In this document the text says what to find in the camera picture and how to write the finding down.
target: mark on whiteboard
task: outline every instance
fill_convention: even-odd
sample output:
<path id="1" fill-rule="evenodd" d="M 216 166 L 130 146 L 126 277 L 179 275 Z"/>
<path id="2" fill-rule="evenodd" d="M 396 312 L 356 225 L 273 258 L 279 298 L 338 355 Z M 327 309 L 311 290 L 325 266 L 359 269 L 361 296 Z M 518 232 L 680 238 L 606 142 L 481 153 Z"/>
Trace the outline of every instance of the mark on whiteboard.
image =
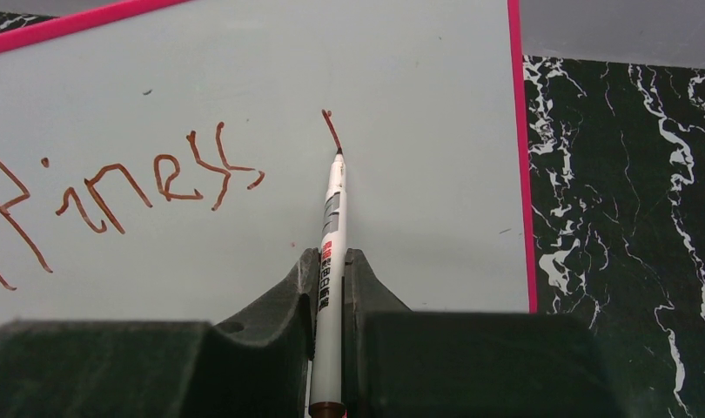
<path id="1" fill-rule="evenodd" d="M 30 198 L 30 191 L 27 190 L 27 187 L 24 186 L 22 181 L 20 181 L 17 176 L 14 175 L 13 172 L 10 171 L 9 168 L 7 168 L 6 165 L 4 165 L 0 161 L 0 171 L 6 175 L 9 180 L 11 180 L 12 183 L 14 183 L 17 188 L 19 189 L 20 194 L 19 196 L 15 197 L 12 200 L 7 201 L 3 205 L 0 205 L 0 214 L 6 219 L 7 222 L 9 222 L 10 226 L 14 228 L 15 231 L 19 234 L 20 238 L 24 240 L 24 242 L 27 244 L 27 246 L 30 248 L 30 250 L 35 254 L 35 257 L 37 258 L 37 261 L 39 261 L 40 266 L 43 268 L 44 271 L 48 273 L 52 273 L 52 270 L 48 266 L 48 263 L 45 261 L 45 258 L 43 257 L 43 254 L 40 253 L 40 249 L 37 248 L 34 242 L 32 242 L 32 239 L 30 239 L 30 236 L 27 235 L 27 233 L 22 229 L 22 227 L 17 223 L 14 218 L 11 217 L 11 214 L 9 213 L 9 208 L 16 205 L 17 203 L 24 202 L 25 200 Z M 9 283 L 4 279 L 2 274 L 0 274 L 0 283 L 5 289 L 8 290 L 17 290 L 16 287 L 10 286 Z"/>
<path id="2" fill-rule="evenodd" d="M 201 157 L 198 154 L 198 148 L 196 145 L 196 132 L 191 131 L 191 134 L 189 134 L 186 138 L 189 140 L 189 145 L 191 147 L 191 151 L 193 153 L 194 159 L 196 160 L 197 164 L 200 165 L 201 167 L 213 171 L 213 172 L 220 172 L 224 175 L 224 179 L 222 182 L 222 188 L 221 191 L 217 197 L 217 201 L 215 202 L 214 206 L 211 208 L 213 211 L 216 211 L 219 206 L 222 204 L 222 199 L 224 198 L 226 192 L 227 192 L 227 186 L 229 184 L 229 179 L 232 176 L 233 171 L 239 171 L 239 172 L 257 172 L 258 177 L 250 183 L 247 186 L 247 190 L 252 190 L 253 188 L 257 187 L 260 185 L 260 183 L 263 181 L 265 178 L 265 172 L 262 170 L 258 170 L 256 168 L 251 168 L 251 167 L 243 167 L 239 165 L 230 165 L 227 162 L 227 157 L 225 155 L 225 149 L 222 145 L 221 141 L 221 134 L 222 134 L 222 128 L 225 126 L 224 123 L 219 122 L 217 124 L 217 129 L 215 131 L 215 142 L 217 145 L 218 149 L 218 155 L 219 155 L 219 160 L 222 163 L 222 166 L 214 166 L 214 165 L 209 165 L 204 162 L 204 160 L 201 159 Z M 172 172 L 168 175 L 168 177 L 163 181 L 163 177 L 160 171 L 160 163 L 163 161 L 168 161 L 172 164 L 173 170 Z M 40 164 L 48 168 L 50 166 L 50 161 L 48 158 L 42 158 L 40 160 Z M 109 208 L 107 205 L 106 201 L 104 200 L 104 197 L 98 192 L 97 190 L 97 185 L 99 181 L 102 180 L 102 178 L 109 172 L 120 172 L 124 179 L 126 180 L 127 184 L 129 184 L 132 188 L 132 190 L 139 196 L 139 198 L 142 200 L 145 206 L 151 208 L 152 203 L 150 199 L 147 197 L 147 194 L 143 191 L 143 189 L 140 187 L 138 182 L 132 177 L 130 172 L 127 170 L 127 168 L 119 163 L 116 164 L 110 164 L 110 165 L 105 165 L 101 167 L 101 169 L 98 170 L 97 174 L 91 178 L 91 179 L 84 179 L 84 185 L 86 187 L 86 190 L 89 192 L 91 198 L 94 200 L 94 203 L 97 204 L 99 209 L 101 209 L 101 212 L 103 215 L 106 217 L 107 220 L 114 226 L 119 233 L 124 234 L 125 229 L 122 226 L 122 224 L 119 222 L 117 219 L 117 216 L 115 213 Z M 193 194 L 180 194 L 180 193 L 175 193 L 171 192 L 171 182 L 175 180 L 178 175 L 181 173 L 181 165 L 178 162 L 178 159 L 171 154 L 158 154 L 154 159 L 153 159 L 153 171 L 155 174 L 155 181 L 156 181 L 156 186 L 158 189 L 158 193 L 165 197 L 165 200 L 167 201 L 172 201 L 173 199 L 175 200 L 201 200 L 204 198 L 204 195 L 202 195 L 197 189 L 193 189 Z M 32 241 L 30 236 L 24 231 L 24 229 L 17 223 L 17 221 L 12 217 L 10 214 L 10 209 L 19 204 L 24 202 L 26 199 L 30 198 L 30 191 L 27 189 L 27 187 L 24 185 L 24 183 L 14 175 L 14 173 L 4 164 L 0 161 L 0 172 L 2 172 L 9 180 L 17 187 L 19 194 L 11 199 L 7 200 L 3 203 L 0 203 L 0 215 L 9 223 L 9 225 L 17 232 L 19 237 L 27 244 L 29 249 L 32 251 L 32 253 L 35 255 L 37 258 L 37 261 L 39 262 L 40 266 L 43 268 L 43 270 L 47 273 L 52 273 L 52 269 L 50 269 L 50 266 L 48 266 L 48 263 L 45 261 L 45 258 L 43 254 L 40 252 L 40 249 L 35 245 L 35 243 Z M 94 222 L 91 217 L 88 215 L 86 210 L 84 209 L 84 205 L 78 196 L 78 193 L 76 189 L 72 186 L 68 187 L 65 189 L 63 192 L 63 200 L 61 206 L 55 211 L 55 214 L 60 217 L 63 215 L 68 208 L 71 205 L 71 201 L 76 205 L 76 209 L 78 210 L 78 214 L 80 215 L 80 218 L 86 223 L 86 225 L 94 232 L 94 233 L 104 233 L 107 230 L 107 225 L 106 222 L 103 219 L 100 219 L 98 222 Z M 10 285 L 7 280 L 3 277 L 3 275 L 0 273 L 0 284 L 8 290 L 16 290 L 17 288 Z"/>

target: white marker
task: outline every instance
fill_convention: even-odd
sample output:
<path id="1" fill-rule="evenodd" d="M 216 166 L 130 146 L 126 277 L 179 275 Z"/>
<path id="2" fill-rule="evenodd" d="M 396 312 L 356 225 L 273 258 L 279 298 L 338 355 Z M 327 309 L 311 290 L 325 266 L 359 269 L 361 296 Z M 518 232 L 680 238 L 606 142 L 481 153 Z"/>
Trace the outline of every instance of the white marker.
<path id="1" fill-rule="evenodd" d="M 342 418 L 345 413 L 342 404 L 342 273 L 347 253 L 345 159 L 330 120 L 332 113 L 323 110 L 322 115 L 332 132 L 337 154 L 330 168 L 319 248 L 322 256 L 309 415 L 312 418 Z"/>

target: whiteboard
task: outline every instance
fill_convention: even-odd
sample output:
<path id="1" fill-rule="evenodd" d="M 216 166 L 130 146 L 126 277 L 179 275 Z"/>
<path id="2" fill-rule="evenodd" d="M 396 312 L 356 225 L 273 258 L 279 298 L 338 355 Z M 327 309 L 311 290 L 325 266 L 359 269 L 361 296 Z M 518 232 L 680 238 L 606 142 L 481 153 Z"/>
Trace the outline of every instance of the whiteboard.
<path id="1" fill-rule="evenodd" d="M 509 36 L 506 1 L 194 0 L 0 53 L 0 324 L 236 313 L 319 245 L 322 108 L 387 287 L 527 311 Z"/>

